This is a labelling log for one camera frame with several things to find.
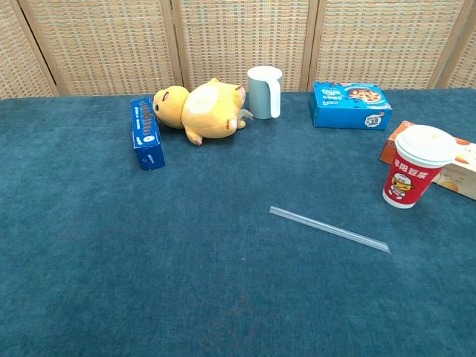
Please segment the transparent plastic straw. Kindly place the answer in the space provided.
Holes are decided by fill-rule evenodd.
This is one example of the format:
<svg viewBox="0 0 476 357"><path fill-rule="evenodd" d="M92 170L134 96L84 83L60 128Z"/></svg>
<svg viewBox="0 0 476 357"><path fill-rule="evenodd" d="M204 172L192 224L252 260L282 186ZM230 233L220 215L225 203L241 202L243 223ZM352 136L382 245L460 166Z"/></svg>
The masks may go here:
<svg viewBox="0 0 476 357"><path fill-rule="evenodd" d="M326 224L326 223L323 223L323 222L320 222L320 221L317 221L317 220L314 220L314 219L310 219L308 217L301 216L301 215L298 215L296 213L292 213L290 211L287 211L287 210L284 210L284 209L281 209L281 208L277 208L275 206L271 206L269 208L269 213L274 214L276 216L283 217L285 219L290 219L294 222L298 222L298 223L301 223L303 225L307 225L309 227L313 227L313 228L316 228L316 229L321 230L321 231L325 231L325 232L330 233L330 234L334 234L334 235L339 236L339 237L346 238L346 239L351 240L353 242L357 242L357 243L360 243L362 245L369 246L371 248L383 251L383 252L388 253L388 254L391 253L387 243L385 243L385 242L382 242L382 241L379 241L379 240L376 240L376 239L372 239L372 238L363 236L361 234L357 234L357 233L352 232L352 231L347 231L343 228L335 227L334 225L329 225L329 224Z"/></svg>

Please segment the red white yogurt cup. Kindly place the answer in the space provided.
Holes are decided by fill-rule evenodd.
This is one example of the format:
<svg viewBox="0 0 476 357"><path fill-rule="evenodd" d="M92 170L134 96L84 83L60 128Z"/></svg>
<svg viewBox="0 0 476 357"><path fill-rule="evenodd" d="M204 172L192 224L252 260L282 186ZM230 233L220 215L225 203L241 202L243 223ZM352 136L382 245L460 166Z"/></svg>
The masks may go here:
<svg viewBox="0 0 476 357"><path fill-rule="evenodd" d="M396 152L382 190L384 200L412 208L444 166L457 156L455 138L433 126L412 125L395 138Z"/></svg>

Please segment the yellow plush toy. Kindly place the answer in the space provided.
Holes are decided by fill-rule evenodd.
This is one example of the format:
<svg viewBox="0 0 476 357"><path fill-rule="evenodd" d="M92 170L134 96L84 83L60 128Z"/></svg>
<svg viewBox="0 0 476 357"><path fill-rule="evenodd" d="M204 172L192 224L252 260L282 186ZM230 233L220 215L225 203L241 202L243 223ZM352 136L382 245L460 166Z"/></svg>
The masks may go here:
<svg viewBox="0 0 476 357"><path fill-rule="evenodd" d="M158 91L152 110L160 123L183 129L196 146L205 138L225 138L246 126L253 115L243 108L245 88L216 78L188 91L170 86Z"/></svg>

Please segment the long dark blue cookie box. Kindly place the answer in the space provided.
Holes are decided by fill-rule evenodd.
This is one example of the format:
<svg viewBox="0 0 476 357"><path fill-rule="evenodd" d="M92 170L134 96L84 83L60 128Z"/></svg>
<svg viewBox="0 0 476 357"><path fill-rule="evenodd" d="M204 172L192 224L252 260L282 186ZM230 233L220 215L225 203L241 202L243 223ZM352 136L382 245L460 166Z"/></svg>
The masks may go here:
<svg viewBox="0 0 476 357"><path fill-rule="evenodd" d="M142 170L155 170L165 165L161 137L150 97L131 101L132 142Z"/></svg>

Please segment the blue chocolate chip cookie box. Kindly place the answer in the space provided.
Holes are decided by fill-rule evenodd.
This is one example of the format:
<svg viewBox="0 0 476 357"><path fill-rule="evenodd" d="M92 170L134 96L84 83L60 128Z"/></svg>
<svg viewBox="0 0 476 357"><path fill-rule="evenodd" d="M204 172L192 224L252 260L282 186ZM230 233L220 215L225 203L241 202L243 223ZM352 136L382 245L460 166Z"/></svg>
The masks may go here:
<svg viewBox="0 0 476 357"><path fill-rule="evenodd" d="M384 130L392 107L375 84L312 84L309 105L316 128Z"/></svg>

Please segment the woven rattan folding screen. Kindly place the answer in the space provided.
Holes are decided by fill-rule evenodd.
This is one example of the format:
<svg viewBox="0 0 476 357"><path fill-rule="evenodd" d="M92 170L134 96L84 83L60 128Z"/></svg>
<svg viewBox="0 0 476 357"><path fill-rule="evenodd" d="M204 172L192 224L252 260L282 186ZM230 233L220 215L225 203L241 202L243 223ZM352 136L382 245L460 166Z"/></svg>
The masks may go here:
<svg viewBox="0 0 476 357"><path fill-rule="evenodd" d="M316 80L476 89L476 0L0 0L0 100Z"/></svg>

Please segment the orange biscuit roll box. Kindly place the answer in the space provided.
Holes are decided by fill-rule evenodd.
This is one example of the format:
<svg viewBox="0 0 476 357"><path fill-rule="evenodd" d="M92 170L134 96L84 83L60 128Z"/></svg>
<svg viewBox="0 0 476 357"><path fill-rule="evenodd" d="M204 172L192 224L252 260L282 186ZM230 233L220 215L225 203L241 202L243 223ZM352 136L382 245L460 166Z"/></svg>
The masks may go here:
<svg viewBox="0 0 476 357"><path fill-rule="evenodd" d="M388 138L380 155L380 160L389 164L396 152L395 138L404 129L416 125L404 120ZM476 144L454 137L457 142L457 156L454 161L442 168L432 183L476 199Z"/></svg>

